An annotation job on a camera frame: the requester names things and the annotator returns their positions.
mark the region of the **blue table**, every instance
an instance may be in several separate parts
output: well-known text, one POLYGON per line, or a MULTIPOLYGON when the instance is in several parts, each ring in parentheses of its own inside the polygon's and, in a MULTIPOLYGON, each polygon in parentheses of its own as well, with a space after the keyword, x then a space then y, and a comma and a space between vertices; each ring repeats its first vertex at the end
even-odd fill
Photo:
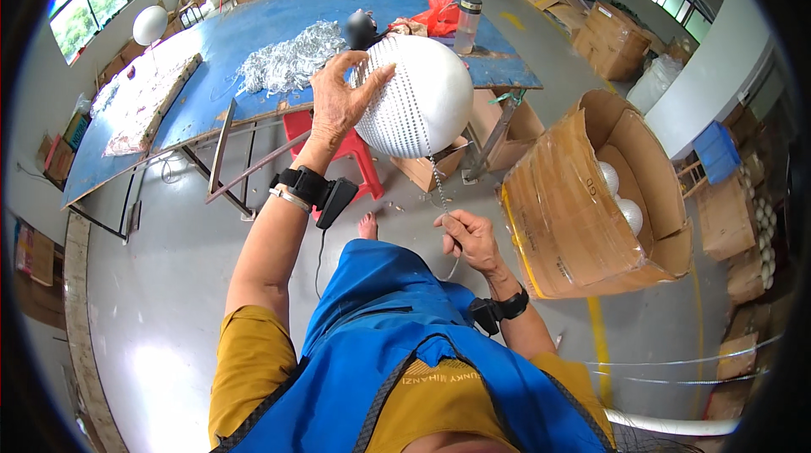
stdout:
MULTIPOLYGON (((379 28, 383 28, 397 17, 425 11, 427 0, 256 0, 237 5, 228 13, 217 14, 169 38, 156 51, 167 47, 189 56, 200 52, 204 62, 166 113, 151 150, 102 157, 114 128, 103 121, 93 120, 67 177, 63 208, 155 155, 217 134, 240 84, 239 80, 234 82, 234 73, 248 54, 270 43, 290 40, 317 20, 337 20, 342 25, 350 13, 359 8, 372 10, 379 28)), ((483 15, 476 45, 472 54, 462 56, 470 65, 475 88, 542 88, 538 77, 483 15)), ((253 123, 312 106, 312 90, 309 88, 270 97, 266 94, 262 91, 237 96, 233 125, 253 123)))

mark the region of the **red plastic bag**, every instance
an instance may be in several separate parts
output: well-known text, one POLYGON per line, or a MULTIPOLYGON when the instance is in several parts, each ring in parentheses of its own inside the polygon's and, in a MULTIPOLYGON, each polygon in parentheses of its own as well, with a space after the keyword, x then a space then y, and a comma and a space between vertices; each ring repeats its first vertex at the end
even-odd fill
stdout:
POLYGON ((429 36, 444 36, 456 31, 459 6, 453 0, 428 0, 430 10, 414 15, 411 20, 428 26, 429 36))

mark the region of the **concrete floor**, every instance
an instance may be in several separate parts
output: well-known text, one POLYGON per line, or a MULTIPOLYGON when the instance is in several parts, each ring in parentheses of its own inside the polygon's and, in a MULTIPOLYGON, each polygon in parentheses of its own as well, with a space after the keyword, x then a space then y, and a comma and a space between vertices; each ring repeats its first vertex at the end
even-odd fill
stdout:
MULTIPOLYGON (((604 87, 584 59, 573 53, 557 27, 524 0, 482 0, 484 14, 513 44, 541 78, 546 89, 528 94, 544 125, 551 125, 583 92, 604 87), (514 22, 521 22, 520 29, 514 22)), ((284 142, 279 126, 256 135, 254 156, 284 142)), ((247 134, 229 139, 226 171, 241 169, 247 134)), ((199 152, 210 164, 213 150, 199 152)), ((441 255, 441 235, 431 235, 431 221, 441 214, 432 200, 379 156, 377 170, 386 194, 350 205, 327 233, 319 286, 335 269, 343 245, 357 236, 355 224, 367 211, 379 212, 380 238, 420 254, 439 276, 452 259, 441 255), (393 202, 402 211, 388 206, 393 202)), ((268 197, 271 175, 289 165, 289 155, 250 179, 249 204, 268 197)), ((356 164, 347 159, 330 167, 329 176, 360 180, 356 164)), ((494 221, 496 237, 513 271, 517 260, 495 202, 498 176, 463 185, 457 174, 445 183, 453 207, 494 221)), ((119 177, 90 195, 87 209, 111 225, 118 216, 128 177, 119 177)), ((87 282, 96 363, 116 425, 132 453, 208 450, 208 395, 216 364, 218 332, 231 271, 250 223, 224 199, 203 204, 206 182, 193 167, 170 157, 136 176, 143 202, 140 229, 127 245, 98 228, 91 230, 87 282)), ((695 204, 695 275, 635 293, 599 299, 607 350, 613 362, 673 361, 711 356, 718 351, 729 308, 725 265, 701 252, 695 204)), ((319 230, 310 222, 299 261, 290 280, 290 329, 300 349, 308 320, 317 303, 314 289, 319 230)), ((460 264, 454 280, 487 295, 483 279, 460 264)), ((533 304, 552 337, 563 333, 560 355, 593 362, 595 327, 586 300, 542 301, 533 304)), ((624 377, 685 381, 712 379, 715 365, 612 367, 612 407, 659 418, 700 418, 710 386, 685 386, 631 381, 624 377)), ((598 376, 593 375, 595 389, 598 376)))

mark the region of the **yellow shirt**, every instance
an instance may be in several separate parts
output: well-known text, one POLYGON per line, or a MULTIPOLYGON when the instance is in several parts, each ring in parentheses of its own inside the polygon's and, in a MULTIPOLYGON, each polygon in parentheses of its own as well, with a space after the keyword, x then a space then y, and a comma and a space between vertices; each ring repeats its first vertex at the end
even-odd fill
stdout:
MULTIPOLYGON (((212 448, 218 438, 233 434, 297 363, 284 326, 260 306, 241 307, 223 319, 217 359, 208 413, 212 448)), ((611 426, 582 363, 551 353, 530 362, 563 384, 613 444, 611 426)), ((479 373, 459 360, 443 359, 436 367, 420 360, 412 363, 386 399, 367 451, 399 453, 413 440, 437 432, 477 434, 515 450, 499 427, 479 373)))

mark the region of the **styrofoam sphere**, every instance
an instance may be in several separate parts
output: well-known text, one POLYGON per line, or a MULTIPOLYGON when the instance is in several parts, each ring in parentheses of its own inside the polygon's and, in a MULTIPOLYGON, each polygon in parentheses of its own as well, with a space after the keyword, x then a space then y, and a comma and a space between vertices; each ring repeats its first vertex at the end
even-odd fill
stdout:
POLYGON ((418 158, 453 143, 473 109, 473 81, 465 64, 439 41, 388 35, 368 51, 368 62, 350 74, 358 87, 372 71, 397 63, 394 78, 371 98, 355 129, 383 154, 418 158))
POLYGON ((598 161, 598 164, 600 165, 600 171, 603 172, 603 179, 608 184, 608 190, 611 191, 612 195, 616 195, 616 192, 620 190, 620 176, 616 174, 616 170, 611 164, 605 161, 598 161))
POLYGON ((628 221, 628 224, 631 226, 631 231, 634 232, 634 236, 638 235, 640 230, 642 230, 642 209, 639 208, 639 205, 634 203, 634 200, 625 198, 620 198, 620 201, 616 204, 620 208, 622 215, 625 216, 625 220, 628 221))
POLYGON ((144 8, 132 24, 132 37, 138 44, 150 45, 163 36, 168 22, 169 16, 160 6, 144 8))

